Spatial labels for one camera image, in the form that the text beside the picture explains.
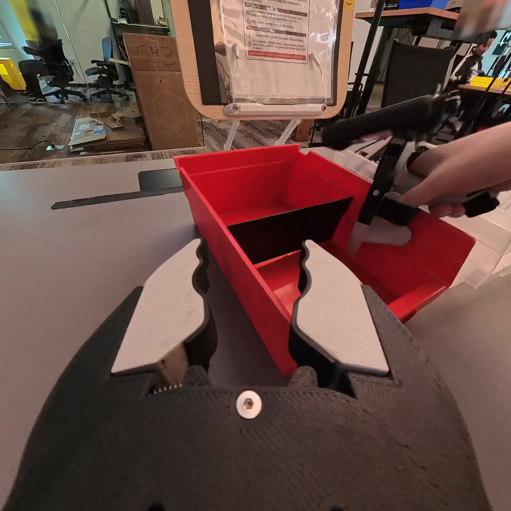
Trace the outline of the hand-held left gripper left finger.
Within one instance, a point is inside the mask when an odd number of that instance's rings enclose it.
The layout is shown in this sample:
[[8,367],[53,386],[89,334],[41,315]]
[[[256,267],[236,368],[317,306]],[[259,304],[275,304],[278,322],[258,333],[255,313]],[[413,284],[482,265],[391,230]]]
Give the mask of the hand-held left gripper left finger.
[[208,246],[193,239],[146,280],[111,374],[183,376],[192,366],[208,373],[218,346],[208,290]]

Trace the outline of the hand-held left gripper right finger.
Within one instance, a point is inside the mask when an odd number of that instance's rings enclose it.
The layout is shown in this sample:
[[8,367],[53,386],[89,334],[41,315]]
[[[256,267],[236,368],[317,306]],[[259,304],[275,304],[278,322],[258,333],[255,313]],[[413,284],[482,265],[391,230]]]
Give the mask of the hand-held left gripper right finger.
[[352,389],[351,373],[389,376],[360,280],[312,240],[303,242],[299,264],[288,342],[297,366],[312,368],[318,386],[329,389]]

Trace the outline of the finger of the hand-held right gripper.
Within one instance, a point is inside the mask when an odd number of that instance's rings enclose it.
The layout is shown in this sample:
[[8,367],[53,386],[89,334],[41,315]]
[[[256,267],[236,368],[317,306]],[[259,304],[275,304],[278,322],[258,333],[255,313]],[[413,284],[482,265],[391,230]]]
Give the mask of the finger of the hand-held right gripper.
[[365,243],[389,246],[405,246],[412,233],[407,226],[396,225],[384,219],[373,219],[368,227]]
[[367,240],[369,225],[356,221],[347,243],[347,255],[354,257],[361,244]]

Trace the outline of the clear plastic bin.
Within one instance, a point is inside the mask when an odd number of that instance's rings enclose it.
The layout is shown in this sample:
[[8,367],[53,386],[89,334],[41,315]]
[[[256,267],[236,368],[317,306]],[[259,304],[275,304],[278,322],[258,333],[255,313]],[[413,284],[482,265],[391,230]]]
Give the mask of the clear plastic bin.
[[[401,204],[398,199],[422,178],[407,170],[407,163],[434,146],[426,142],[409,142],[399,157],[393,187],[380,204],[374,219],[384,219],[396,225],[407,226],[418,219],[419,208]],[[475,239],[475,245],[464,259],[451,287],[466,283],[478,288],[489,281],[510,274],[510,191],[500,194],[480,193],[466,206],[467,213],[482,211],[474,217],[464,215],[444,222]]]

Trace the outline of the red plastic bin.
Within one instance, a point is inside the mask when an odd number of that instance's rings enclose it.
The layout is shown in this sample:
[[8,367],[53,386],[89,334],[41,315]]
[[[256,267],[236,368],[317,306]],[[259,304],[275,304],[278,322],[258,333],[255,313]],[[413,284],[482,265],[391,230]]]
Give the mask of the red plastic bin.
[[175,163],[201,237],[283,376],[296,369],[288,339],[300,250],[252,264],[228,226],[353,196],[332,238],[319,245],[404,323],[451,286],[475,245],[471,236],[420,209],[410,245],[363,243],[354,258],[347,256],[370,184],[298,145],[181,156]]

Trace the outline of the person's right forearm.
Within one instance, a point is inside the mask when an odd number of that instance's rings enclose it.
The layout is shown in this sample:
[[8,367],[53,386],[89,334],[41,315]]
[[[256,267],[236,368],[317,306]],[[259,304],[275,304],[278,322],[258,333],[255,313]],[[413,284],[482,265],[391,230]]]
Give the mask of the person's right forearm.
[[482,146],[483,188],[510,190],[510,122],[476,133]]

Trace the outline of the person's right hand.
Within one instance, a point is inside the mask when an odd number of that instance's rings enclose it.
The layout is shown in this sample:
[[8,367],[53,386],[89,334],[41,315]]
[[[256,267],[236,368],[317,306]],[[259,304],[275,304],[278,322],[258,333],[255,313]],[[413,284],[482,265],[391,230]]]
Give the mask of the person's right hand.
[[478,151],[482,145],[482,141],[470,142],[467,137],[420,154],[407,163],[407,170],[422,180],[401,194],[398,201],[412,208],[427,206],[429,213],[438,218],[462,217],[464,206],[441,200],[441,197],[484,188],[496,190],[507,181],[499,168],[497,155],[490,158],[490,154]]

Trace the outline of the black high-back chair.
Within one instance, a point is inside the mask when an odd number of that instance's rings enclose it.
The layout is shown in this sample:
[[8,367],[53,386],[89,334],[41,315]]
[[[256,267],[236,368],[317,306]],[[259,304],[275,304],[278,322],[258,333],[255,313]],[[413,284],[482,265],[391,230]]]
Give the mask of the black high-back chair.
[[443,86],[454,48],[426,48],[394,41],[387,63],[381,107],[434,93]]

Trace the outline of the black bin divider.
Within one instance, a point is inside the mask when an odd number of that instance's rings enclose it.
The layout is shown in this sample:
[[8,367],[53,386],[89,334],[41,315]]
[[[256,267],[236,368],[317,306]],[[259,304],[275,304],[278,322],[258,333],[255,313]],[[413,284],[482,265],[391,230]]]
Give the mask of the black bin divider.
[[228,226],[252,264],[298,251],[302,243],[319,244],[334,235],[353,196]]

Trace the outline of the flattened cardboard sheets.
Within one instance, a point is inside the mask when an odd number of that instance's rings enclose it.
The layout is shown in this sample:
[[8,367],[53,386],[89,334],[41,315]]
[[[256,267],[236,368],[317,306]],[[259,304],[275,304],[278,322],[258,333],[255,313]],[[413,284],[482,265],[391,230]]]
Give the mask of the flattened cardboard sheets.
[[67,145],[74,152],[104,152],[141,149],[146,142],[141,116],[92,112],[76,119]]

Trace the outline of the tall cardboard box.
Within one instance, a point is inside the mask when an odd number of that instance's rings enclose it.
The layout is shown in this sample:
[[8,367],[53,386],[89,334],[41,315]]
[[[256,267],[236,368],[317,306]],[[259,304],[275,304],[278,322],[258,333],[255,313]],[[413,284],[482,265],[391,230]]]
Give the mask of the tall cardboard box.
[[137,97],[153,150],[199,145],[174,37],[124,33]]

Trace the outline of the black office chair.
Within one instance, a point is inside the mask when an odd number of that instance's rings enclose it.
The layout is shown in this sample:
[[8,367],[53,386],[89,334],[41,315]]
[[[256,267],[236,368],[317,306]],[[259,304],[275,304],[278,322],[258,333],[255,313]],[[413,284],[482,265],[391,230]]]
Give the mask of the black office chair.
[[109,36],[104,37],[101,41],[103,59],[102,60],[91,60],[93,67],[86,69],[86,77],[95,77],[92,87],[97,89],[96,92],[90,93],[91,100],[100,97],[107,97],[108,101],[113,103],[113,96],[123,98],[126,101],[130,100],[128,94],[122,93],[115,89],[114,82],[119,80],[118,70],[116,64],[110,59],[113,57],[112,40]]
[[[32,103],[46,103],[47,97],[55,97],[61,104],[64,104],[70,96],[87,101],[85,94],[67,88],[73,81],[74,75],[63,52],[61,39],[44,39],[42,41],[27,41],[27,43],[28,46],[22,47],[22,50],[34,58],[19,61],[18,68],[26,84],[26,95]],[[43,94],[40,78],[48,78],[48,86],[55,90]]]

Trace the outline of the yellow cabinet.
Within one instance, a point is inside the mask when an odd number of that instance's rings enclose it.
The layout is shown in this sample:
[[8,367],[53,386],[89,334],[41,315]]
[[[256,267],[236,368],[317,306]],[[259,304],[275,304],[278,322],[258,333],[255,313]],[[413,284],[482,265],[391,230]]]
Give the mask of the yellow cabinet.
[[26,83],[16,67],[14,61],[8,57],[1,57],[1,78],[16,91],[25,91]]

